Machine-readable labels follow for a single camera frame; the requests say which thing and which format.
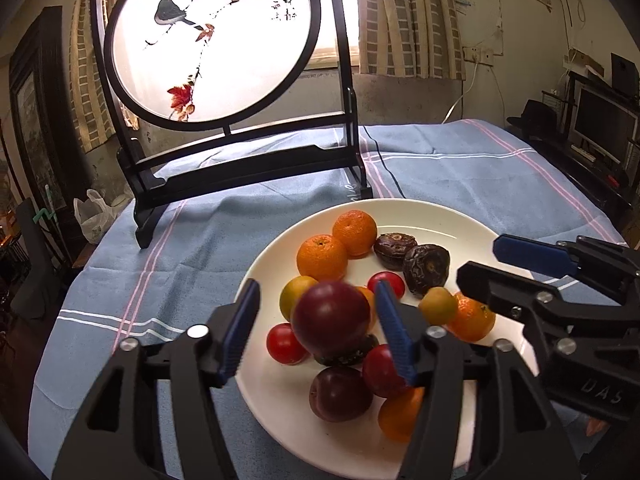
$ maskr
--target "bird tail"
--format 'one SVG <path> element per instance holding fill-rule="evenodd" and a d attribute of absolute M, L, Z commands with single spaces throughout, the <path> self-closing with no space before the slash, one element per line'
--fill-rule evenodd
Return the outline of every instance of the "bird tail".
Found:
<path fill-rule="evenodd" d="M 186 18 L 183 18 L 182 21 L 184 23 L 186 23 L 187 25 L 196 25 L 195 22 L 192 22 L 191 20 L 187 20 Z M 201 26 L 196 25 L 194 28 L 196 28 L 196 30 L 204 30 Z"/>

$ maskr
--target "black hat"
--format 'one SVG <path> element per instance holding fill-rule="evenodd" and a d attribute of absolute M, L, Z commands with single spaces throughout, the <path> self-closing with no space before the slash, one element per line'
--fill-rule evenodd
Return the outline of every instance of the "black hat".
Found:
<path fill-rule="evenodd" d="M 507 121 L 519 127 L 523 133 L 539 137 L 553 136 L 557 120 L 553 108 L 533 99 L 527 101 L 520 117 L 507 117 Z"/>

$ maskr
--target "black wooden frame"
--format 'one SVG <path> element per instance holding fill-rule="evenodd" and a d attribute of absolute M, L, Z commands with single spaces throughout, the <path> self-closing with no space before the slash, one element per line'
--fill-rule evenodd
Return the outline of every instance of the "black wooden frame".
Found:
<path fill-rule="evenodd" d="M 91 0 L 92 40 L 100 73 L 100 81 L 104 89 L 109 114 L 120 141 L 118 162 L 133 190 L 136 203 L 134 219 L 138 228 L 136 239 L 141 248 L 151 243 L 153 232 L 167 205 L 177 200 L 220 191 L 233 187 L 255 184 L 276 178 L 297 176 L 316 171 L 349 168 L 354 188 L 361 198 L 372 198 L 372 190 L 367 183 L 367 174 L 360 155 L 358 143 L 358 111 L 356 95 L 351 75 L 351 58 L 347 28 L 344 19 L 342 0 L 332 0 L 335 28 L 338 45 L 338 73 L 342 96 L 342 111 L 292 120 L 276 121 L 251 128 L 243 128 L 232 132 L 231 125 L 244 120 L 263 110 L 273 103 L 289 88 L 304 70 L 316 46 L 321 20 L 319 0 L 310 0 L 311 27 L 303 52 L 289 75 L 263 99 L 252 106 L 229 117 L 200 123 L 171 121 L 157 116 L 140 107 L 127 94 L 121 85 L 113 65 L 111 51 L 113 46 L 113 30 L 119 13 L 126 0 L 118 0 L 110 14 L 107 27 L 104 27 L 102 0 Z M 140 115 L 149 123 L 175 131 L 205 131 L 222 128 L 224 133 L 207 139 L 189 142 L 172 150 L 145 156 L 139 140 L 129 134 L 118 101 L 123 102 L 130 110 Z M 260 155 L 249 156 L 199 168 L 169 177 L 157 178 L 152 168 L 160 166 L 187 155 L 226 146 L 235 142 L 260 139 L 284 132 L 321 128 L 341 124 L 344 128 L 344 145 L 336 148 L 322 149 L 315 145 L 278 150 Z"/>
<path fill-rule="evenodd" d="M 32 73 L 47 155 L 65 200 L 65 207 L 56 211 L 58 222 L 70 252 L 69 256 L 75 258 L 86 244 L 86 240 L 74 216 L 73 200 L 85 195 L 90 180 L 82 161 L 66 98 L 60 6 L 42 9 L 20 40 L 9 65 L 11 113 L 18 151 L 36 208 L 49 209 L 49 203 L 38 189 L 31 169 L 18 112 L 18 92 Z M 65 244 L 59 240 L 52 222 L 46 223 L 56 243 L 63 248 Z"/>

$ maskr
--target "wall socket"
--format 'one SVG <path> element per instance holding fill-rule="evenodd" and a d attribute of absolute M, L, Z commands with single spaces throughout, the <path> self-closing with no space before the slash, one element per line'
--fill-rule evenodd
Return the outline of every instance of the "wall socket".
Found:
<path fill-rule="evenodd" d="M 465 61 L 479 63 L 481 65 L 494 65 L 494 50 L 486 46 L 464 46 L 462 51 Z"/>

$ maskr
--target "blue tablecloth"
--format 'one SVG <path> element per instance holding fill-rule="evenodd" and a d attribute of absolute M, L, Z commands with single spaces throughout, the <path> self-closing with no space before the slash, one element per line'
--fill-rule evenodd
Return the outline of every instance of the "blue tablecloth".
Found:
<path fill-rule="evenodd" d="M 547 242 L 577 235 L 622 242 L 606 216 L 559 171 L 496 126 L 465 120 L 367 131 L 408 198 L 457 209 L 499 234 Z M 308 143 L 335 146 L 341 135 L 341 129 L 308 130 L 239 143 L 174 161 L 159 174 Z M 374 195 L 399 197 L 362 127 L 360 145 Z M 51 475 L 82 399 L 127 332 L 152 344 L 203 322 L 212 307 L 233 300 L 249 265 L 279 233 L 352 197 L 344 170 L 196 197 L 167 208 L 146 250 L 136 244 L 129 206 L 73 282 L 44 352 L 31 400 L 29 452 L 35 463 Z M 569 278 L 537 278 L 554 282 L 570 301 L 604 299 Z M 167 472 L 181 478 L 165 384 L 159 393 Z M 281 448 L 253 418 L 234 382 L 214 398 L 242 480 L 335 478 Z M 580 453 L 590 444 L 585 416 L 564 408 L 559 413 Z"/>

